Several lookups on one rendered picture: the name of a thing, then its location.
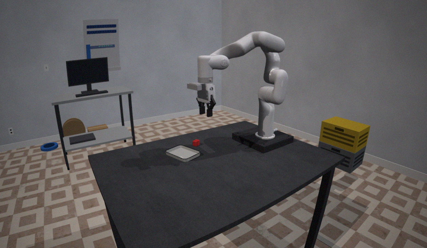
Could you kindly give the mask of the small red block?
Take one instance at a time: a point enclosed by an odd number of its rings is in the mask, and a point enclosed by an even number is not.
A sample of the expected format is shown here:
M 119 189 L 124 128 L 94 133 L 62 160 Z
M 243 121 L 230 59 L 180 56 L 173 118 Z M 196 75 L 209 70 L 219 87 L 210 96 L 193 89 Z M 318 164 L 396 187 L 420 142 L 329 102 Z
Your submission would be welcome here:
M 192 145 L 195 147 L 198 146 L 199 144 L 200 144 L 200 141 L 197 139 L 192 141 Z

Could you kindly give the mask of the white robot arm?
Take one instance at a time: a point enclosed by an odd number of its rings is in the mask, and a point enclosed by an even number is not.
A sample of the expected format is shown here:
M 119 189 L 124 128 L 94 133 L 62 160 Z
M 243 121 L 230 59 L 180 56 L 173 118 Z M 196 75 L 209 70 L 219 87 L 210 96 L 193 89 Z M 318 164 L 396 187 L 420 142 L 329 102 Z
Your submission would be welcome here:
M 187 89 L 201 91 L 201 84 L 213 82 L 213 69 L 226 69 L 229 59 L 245 55 L 256 47 L 261 47 L 266 56 L 264 81 L 274 87 L 262 86 L 258 91 L 259 117 L 258 132 L 255 136 L 269 140 L 275 137 L 274 132 L 277 131 L 277 128 L 273 129 L 274 104 L 283 103 L 288 84 L 287 72 L 279 68 L 281 59 L 278 52 L 285 49 L 285 42 L 280 37 L 264 31 L 251 32 L 211 55 L 200 55 L 197 59 L 198 82 L 187 83 Z

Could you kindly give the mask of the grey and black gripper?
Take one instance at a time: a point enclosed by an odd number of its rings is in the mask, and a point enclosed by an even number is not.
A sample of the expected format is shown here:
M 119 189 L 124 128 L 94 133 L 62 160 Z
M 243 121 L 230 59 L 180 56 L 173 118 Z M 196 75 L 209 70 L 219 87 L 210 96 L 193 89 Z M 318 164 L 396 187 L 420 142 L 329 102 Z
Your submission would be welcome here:
M 207 117 L 212 116 L 212 109 L 215 106 L 215 87 L 214 83 L 201 84 L 201 91 L 197 91 L 197 101 L 200 107 L 200 114 L 205 114 L 204 103 L 207 104 Z M 209 103 L 210 102 L 210 103 Z M 209 106 L 210 104 L 210 106 Z

